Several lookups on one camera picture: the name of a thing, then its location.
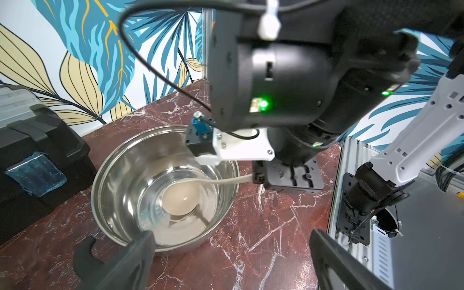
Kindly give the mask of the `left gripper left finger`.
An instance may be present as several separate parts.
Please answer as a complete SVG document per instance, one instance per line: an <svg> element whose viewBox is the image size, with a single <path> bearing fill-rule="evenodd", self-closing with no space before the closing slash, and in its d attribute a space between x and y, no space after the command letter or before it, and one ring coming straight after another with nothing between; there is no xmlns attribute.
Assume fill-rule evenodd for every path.
<svg viewBox="0 0 464 290"><path fill-rule="evenodd" d="M151 231L141 232L118 255L104 263L91 250L96 239L86 237L76 248L79 290L143 290L146 288L155 254Z"/></svg>

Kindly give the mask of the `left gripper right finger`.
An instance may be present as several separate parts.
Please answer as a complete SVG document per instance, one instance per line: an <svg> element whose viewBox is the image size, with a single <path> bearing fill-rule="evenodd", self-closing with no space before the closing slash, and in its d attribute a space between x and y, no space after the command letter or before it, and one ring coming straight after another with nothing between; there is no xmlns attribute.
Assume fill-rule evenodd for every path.
<svg viewBox="0 0 464 290"><path fill-rule="evenodd" d="M389 289L324 231L312 231L309 247L321 290Z"/></svg>

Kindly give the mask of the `beige plastic ladle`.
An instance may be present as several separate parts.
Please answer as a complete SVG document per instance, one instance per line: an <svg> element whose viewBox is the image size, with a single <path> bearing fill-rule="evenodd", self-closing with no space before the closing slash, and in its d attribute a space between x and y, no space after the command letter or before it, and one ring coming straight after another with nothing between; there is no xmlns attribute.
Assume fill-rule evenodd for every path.
<svg viewBox="0 0 464 290"><path fill-rule="evenodd" d="M201 187L204 184L233 185L252 181L252 174L221 180L185 178L173 182L164 190L161 205L170 215L186 215L193 211L199 204Z"/></svg>

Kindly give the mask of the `stainless steel pot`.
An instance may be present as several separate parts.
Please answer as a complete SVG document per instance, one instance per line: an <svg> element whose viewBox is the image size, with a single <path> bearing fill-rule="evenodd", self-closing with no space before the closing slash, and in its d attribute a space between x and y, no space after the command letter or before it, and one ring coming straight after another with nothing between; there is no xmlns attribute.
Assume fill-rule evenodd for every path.
<svg viewBox="0 0 464 290"><path fill-rule="evenodd" d="M186 134L185 125L146 130L105 159L94 179L91 208L108 238L126 246L148 230L154 235L154 253L172 256L199 247L214 234L236 200L238 185L203 185L199 204L184 216L164 210L164 190L184 178L236 178L239 165L200 165L186 146Z"/></svg>

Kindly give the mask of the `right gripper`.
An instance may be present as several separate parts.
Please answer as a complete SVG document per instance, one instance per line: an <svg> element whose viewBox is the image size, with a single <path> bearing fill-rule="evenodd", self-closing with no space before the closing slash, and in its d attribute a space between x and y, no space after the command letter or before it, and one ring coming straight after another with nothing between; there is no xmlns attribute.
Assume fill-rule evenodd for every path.
<svg viewBox="0 0 464 290"><path fill-rule="evenodd" d="M325 188L317 161L301 166L287 166L278 160L253 161L253 183L266 190L285 194L316 194Z"/></svg>

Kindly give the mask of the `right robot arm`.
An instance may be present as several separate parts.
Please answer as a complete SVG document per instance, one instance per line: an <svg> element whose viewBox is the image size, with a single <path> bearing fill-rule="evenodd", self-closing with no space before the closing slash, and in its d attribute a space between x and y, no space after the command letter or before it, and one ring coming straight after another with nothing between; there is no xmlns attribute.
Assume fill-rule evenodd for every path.
<svg viewBox="0 0 464 290"><path fill-rule="evenodd" d="M464 131L462 1L204 1L217 11L210 100L224 132L266 128L249 181L309 192L309 161L419 70L412 31L453 40L454 59L428 103L356 172L348 194L378 204L410 185Z"/></svg>

